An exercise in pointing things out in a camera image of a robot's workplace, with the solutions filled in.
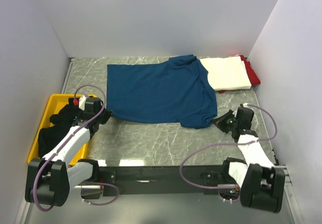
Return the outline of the blue t-shirt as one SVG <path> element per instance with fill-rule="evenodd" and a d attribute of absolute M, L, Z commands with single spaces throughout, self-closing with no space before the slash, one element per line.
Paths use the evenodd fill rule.
<path fill-rule="evenodd" d="M 206 128 L 217 116 L 215 90 L 207 76 L 194 55 L 156 64 L 109 64 L 107 108 L 122 120 Z"/>

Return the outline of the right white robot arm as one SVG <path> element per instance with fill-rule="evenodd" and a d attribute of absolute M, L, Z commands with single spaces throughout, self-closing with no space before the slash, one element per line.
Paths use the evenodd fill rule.
<path fill-rule="evenodd" d="M 226 183 L 236 180 L 240 187 L 239 199 L 244 207 L 279 213 L 282 207 L 285 173 L 269 160 L 260 142 L 272 137 L 260 139 L 251 130 L 255 105 L 241 104 L 236 112 L 227 113 L 213 120 L 213 124 L 224 133 L 231 133 L 237 147 L 242 152 L 245 163 L 231 162 L 221 170 L 221 178 Z"/>

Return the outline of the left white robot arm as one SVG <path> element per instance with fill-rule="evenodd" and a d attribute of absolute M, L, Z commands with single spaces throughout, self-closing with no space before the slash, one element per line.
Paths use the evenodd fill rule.
<path fill-rule="evenodd" d="M 80 159 L 68 167 L 76 153 L 105 124 L 111 113 L 104 101 L 97 97 L 81 96 L 75 99 L 81 113 L 72 123 L 61 142 L 40 159 L 33 159 L 27 168 L 25 200 L 36 204 L 43 212 L 66 202 L 72 188 L 82 182 L 98 185 L 101 180 L 97 161 Z"/>

